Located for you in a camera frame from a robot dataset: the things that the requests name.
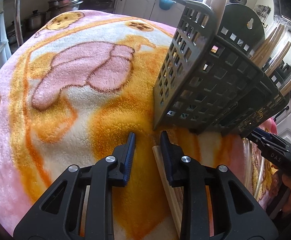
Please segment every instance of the white cabinet door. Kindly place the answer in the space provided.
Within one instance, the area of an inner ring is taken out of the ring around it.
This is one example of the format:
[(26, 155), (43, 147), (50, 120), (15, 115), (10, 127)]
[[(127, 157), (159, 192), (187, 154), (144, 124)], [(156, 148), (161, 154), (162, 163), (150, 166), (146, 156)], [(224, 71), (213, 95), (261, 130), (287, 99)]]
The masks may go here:
[(119, 0), (116, 14), (149, 20), (156, 0)]
[(288, 103), (289, 109), (285, 110), (281, 115), (279, 115), (276, 119), (276, 124), (278, 125), (283, 119), (285, 119), (291, 113), (291, 99)]
[(291, 113), (277, 125), (278, 135), (291, 143)]
[(160, 8), (159, 2), (160, 0), (156, 0), (150, 20), (176, 28), (179, 24), (185, 5), (175, 3), (169, 10), (165, 11)]

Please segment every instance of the stainless steel pot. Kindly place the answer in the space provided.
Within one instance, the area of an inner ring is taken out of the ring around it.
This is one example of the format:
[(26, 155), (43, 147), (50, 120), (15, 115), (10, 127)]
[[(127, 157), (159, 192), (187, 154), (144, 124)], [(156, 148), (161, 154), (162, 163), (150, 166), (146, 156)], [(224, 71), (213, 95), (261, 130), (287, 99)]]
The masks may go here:
[[(21, 22), (21, 31), (22, 31), (22, 36), (23, 36), (25, 34), (25, 25), (23, 22)], [(7, 27), (6, 32), (7, 32), (7, 39), (9, 41), (9, 44), (11, 45), (11, 44), (16, 43), (14, 21), (12, 22), (12, 25)]]
[(38, 30), (46, 23), (46, 13), (35, 10), (33, 14), (25, 20), (25, 23), (28, 31)]
[(49, 3), (49, 8), (54, 8), (54, 7), (60, 7), (60, 6), (64, 6), (69, 3), (74, 3), (78, 1), (80, 0), (51, 0), (48, 3)]
[(70, 11), (77, 11), (79, 10), (79, 6), (80, 4), (83, 3), (83, 1), (78, 1), (78, 2), (73, 2), (73, 3), (69, 3), (63, 6), (59, 6), (59, 7), (54, 7), (54, 8), (50, 8), (48, 10), (48, 12), (51, 12), (51, 18), (54, 18), (55, 16), (58, 16), (61, 13), (64, 12), (70, 12)]

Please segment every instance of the cabinet handle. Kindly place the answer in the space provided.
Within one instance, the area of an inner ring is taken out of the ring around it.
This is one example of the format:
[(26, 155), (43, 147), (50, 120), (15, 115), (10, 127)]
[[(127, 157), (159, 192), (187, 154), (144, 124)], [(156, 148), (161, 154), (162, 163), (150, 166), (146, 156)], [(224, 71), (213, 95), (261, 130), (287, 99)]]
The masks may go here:
[(284, 111), (288, 111), (289, 110), (289, 106), (286, 106), (284, 109), (282, 109), (277, 115), (276, 117), (273, 119), (273, 121), (277, 121), (277, 118), (284, 112)]

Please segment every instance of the pot lid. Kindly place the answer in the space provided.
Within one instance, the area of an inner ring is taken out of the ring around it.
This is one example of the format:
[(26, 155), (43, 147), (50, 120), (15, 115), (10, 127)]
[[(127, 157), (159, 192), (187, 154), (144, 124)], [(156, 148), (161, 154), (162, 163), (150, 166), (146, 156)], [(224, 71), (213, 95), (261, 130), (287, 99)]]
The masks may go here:
[(41, 16), (45, 14), (46, 14), (45, 12), (38, 12), (38, 10), (34, 10), (32, 11), (32, 14), (27, 19), (35, 18), (37, 16)]
[(7, 34), (15, 32), (14, 21), (12, 21), (12, 25), (6, 28), (6, 32)]

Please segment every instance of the metal screw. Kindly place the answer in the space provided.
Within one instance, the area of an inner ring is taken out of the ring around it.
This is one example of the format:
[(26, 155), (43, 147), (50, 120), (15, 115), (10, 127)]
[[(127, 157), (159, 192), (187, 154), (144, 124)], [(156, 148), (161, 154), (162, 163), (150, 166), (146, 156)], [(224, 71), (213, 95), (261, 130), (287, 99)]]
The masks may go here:
[(105, 158), (105, 161), (107, 163), (113, 163), (115, 161), (115, 157), (114, 156), (108, 156)]
[(184, 163), (189, 163), (191, 161), (191, 158), (189, 156), (183, 156), (181, 158), (181, 160), (184, 162)]
[(220, 165), (219, 166), (219, 171), (221, 171), (221, 172), (227, 172), (228, 171), (228, 168), (225, 165)]
[(69, 172), (76, 172), (78, 170), (78, 166), (77, 165), (71, 165), (68, 168)]

